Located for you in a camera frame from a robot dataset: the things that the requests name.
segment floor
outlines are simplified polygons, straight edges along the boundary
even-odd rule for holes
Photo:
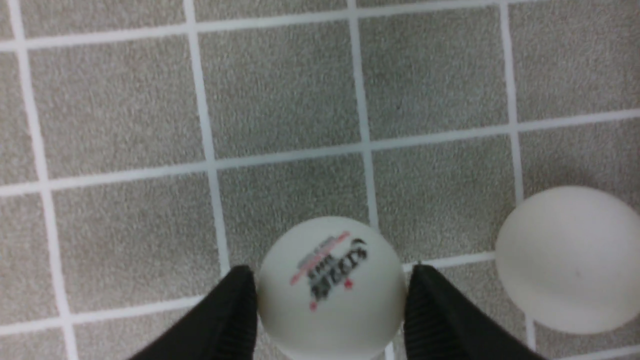
[[[639,50],[638,0],[0,0],[0,359],[124,360],[342,215],[550,359],[638,360],[640,320],[531,322],[492,250],[552,186],[640,209]]]

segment white ping pong ball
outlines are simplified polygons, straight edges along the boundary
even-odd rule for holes
[[[293,360],[370,360],[397,334],[405,298],[402,264],[391,245],[349,218],[293,227],[258,275],[264,329]]]
[[[607,193],[532,196],[504,222],[495,257],[513,302],[551,329],[610,331],[640,313],[640,216]]]

